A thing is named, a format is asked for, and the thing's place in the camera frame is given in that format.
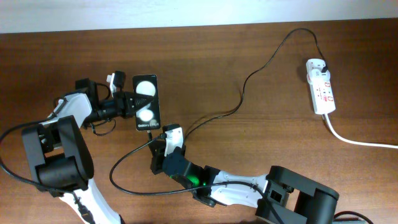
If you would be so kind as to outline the black Samsung Galaxy phone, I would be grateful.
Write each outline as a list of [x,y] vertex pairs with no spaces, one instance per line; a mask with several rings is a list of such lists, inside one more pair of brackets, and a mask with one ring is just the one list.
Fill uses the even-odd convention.
[[136,129],[138,131],[159,129],[161,122],[157,76],[136,75],[132,78],[132,84]]

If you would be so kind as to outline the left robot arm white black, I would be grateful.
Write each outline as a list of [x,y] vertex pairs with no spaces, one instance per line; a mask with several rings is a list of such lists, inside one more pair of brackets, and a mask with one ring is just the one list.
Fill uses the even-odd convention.
[[123,223],[106,202],[94,180],[94,163],[80,128],[115,117],[131,118],[149,106],[157,88],[142,81],[123,91],[122,80],[109,81],[108,95],[98,96],[98,84],[88,78],[75,83],[45,120],[25,128],[22,141],[30,173],[38,190],[66,203],[83,223]]

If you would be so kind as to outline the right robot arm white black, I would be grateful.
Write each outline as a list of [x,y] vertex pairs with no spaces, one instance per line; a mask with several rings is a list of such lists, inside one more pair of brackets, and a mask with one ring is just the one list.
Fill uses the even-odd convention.
[[185,146],[168,152],[165,141],[155,141],[149,149],[154,174],[165,173],[209,207],[252,207],[267,223],[333,222],[338,192],[285,167],[272,166],[260,176],[238,176],[195,165],[185,158]]

